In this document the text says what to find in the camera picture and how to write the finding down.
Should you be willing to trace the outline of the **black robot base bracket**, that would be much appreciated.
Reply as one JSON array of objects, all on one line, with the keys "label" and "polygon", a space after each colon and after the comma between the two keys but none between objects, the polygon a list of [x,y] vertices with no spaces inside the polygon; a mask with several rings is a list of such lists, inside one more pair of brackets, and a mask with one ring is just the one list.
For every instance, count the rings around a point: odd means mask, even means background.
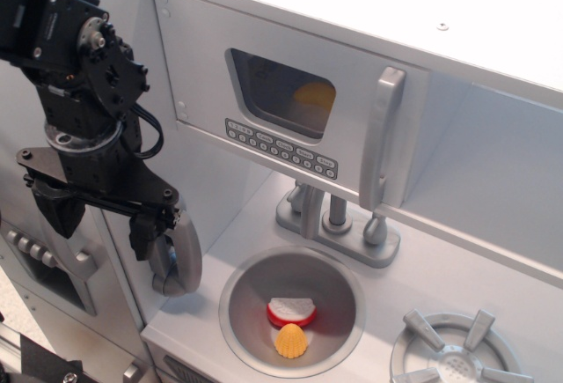
[{"label": "black robot base bracket", "polygon": [[67,361],[4,324],[1,315],[2,382],[95,382],[81,361]]}]

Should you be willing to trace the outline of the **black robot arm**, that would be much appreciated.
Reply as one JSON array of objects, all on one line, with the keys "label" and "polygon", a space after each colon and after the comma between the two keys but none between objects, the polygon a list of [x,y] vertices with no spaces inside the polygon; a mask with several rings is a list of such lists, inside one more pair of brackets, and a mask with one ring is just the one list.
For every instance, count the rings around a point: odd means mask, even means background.
[{"label": "black robot arm", "polygon": [[146,261],[179,220],[178,191],[146,160],[141,124],[160,129],[139,98],[147,68],[98,0],[1,0],[1,57],[35,86],[48,146],[17,155],[51,227],[69,238],[87,206],[128,217],[135,256]]}]

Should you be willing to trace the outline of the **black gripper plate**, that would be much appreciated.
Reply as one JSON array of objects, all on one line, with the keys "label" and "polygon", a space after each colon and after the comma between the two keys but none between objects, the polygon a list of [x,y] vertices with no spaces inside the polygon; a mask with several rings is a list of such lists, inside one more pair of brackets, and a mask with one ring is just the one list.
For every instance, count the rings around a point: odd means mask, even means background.
[{"label": "black gripper plate", "polygon": [[129,241],[138,261],[147,261],[157,239],[179,218],[178,191],[138,157],[142,137],[125,134],[90,152],[25,148],[17,162],[27,170],[33,198],[51,227],[69,239],[80,225],[85,206],[129,219]]}]

